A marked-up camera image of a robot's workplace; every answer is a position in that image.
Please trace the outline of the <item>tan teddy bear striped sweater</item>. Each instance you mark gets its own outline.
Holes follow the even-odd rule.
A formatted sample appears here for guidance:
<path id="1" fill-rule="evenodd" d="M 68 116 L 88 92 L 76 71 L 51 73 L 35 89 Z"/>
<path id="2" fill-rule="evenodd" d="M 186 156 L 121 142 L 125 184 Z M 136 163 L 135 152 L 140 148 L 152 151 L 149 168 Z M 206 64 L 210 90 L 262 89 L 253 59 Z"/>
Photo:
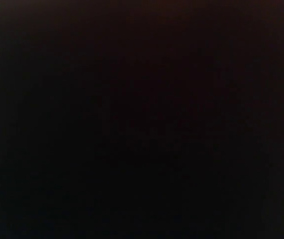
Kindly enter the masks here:
<path id="1" fill-rule="evenodd" d="M 284 239 L 284 0 L 0 0 L 0 239 Z"/>

